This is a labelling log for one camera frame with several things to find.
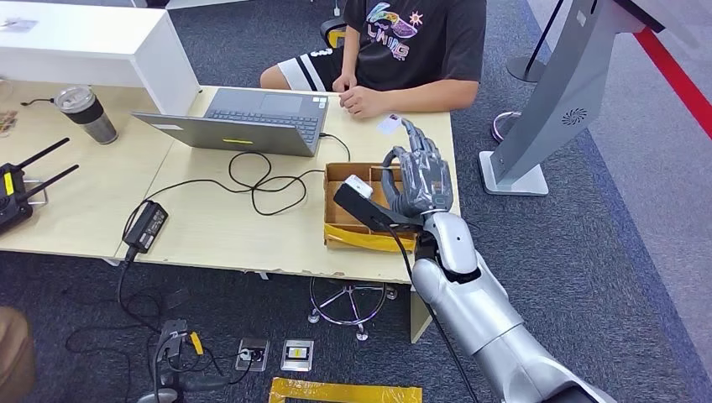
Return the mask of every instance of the black device with antenna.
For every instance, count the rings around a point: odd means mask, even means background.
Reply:
[[[25,187],[23,169],[68,142],[69,139],[64,138],[19,165],[7,163],[0,166],[0,190],[2,190],[0,191],[0,233],[5,233],[32,217],[33,208],[29,201],[30,197],[79,168],[79,165],[74,165],[32,189],[28,190]]]

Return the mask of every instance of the laptop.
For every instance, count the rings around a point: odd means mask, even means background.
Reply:
[[[312,157],[326,111],[326,97],[221,88],[203,118],[131,114],[191,147]]]

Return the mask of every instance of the laptop keyboard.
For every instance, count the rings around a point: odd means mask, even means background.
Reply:
[[[294,126],[297,131],[299,131],[299,134],[301,134],[301,137],[307,143],[311,143],[316,137],[318,137],[317,124],[319,122],[319,119],[317,118],[267,115],[264,113],[241,113],[220,109],[208,111],[205,117],[210,119],[232,120],[234,122],[285,124],[289,126]]]

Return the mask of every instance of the white stand base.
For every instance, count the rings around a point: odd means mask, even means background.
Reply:
[[[482,169],[484,178],[484,191],[490,195],[546,196],[549,194],[549,186],[544,179],[541,165],[535,166],[511,185],[498,185],[490,160],[492,154],[492,151],[479,153],[479,167]]]
[[[200,6],[212,6],[215,4],[237,3],[247,0],[170,0],[165,5],[166,10],[176,10],[178,8],[190,8]]]

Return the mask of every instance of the yellow tape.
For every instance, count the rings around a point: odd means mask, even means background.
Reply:
[[[193,347],[196,348],[196,354],[202,355],[202,343],[200,342],[200,338],[198,338],[198,333],[191,333],[191,341],[193,342]]]
[[[336,228],[330,224],[324,224],[324,237],[335,241],[343,242],[359,248],[379,250],[381,252],[400,252],[398,244],[390,236],[375,235],[368,233],[352,233],[345,229]],[[401,238],[400,241],[406,250],[411,252],[416,248],[416,242],[412,239]]]
[[[273,378],[269,403],[286,403],[287,399],[334,403],[422,403],[422,389],[323,384],[305,380]]]
[[[15,192],[15,188],[13,186],[13,176],[10,175],[9,172],[6,172],[5,173],[5,194],[10,196],[14,192]]]

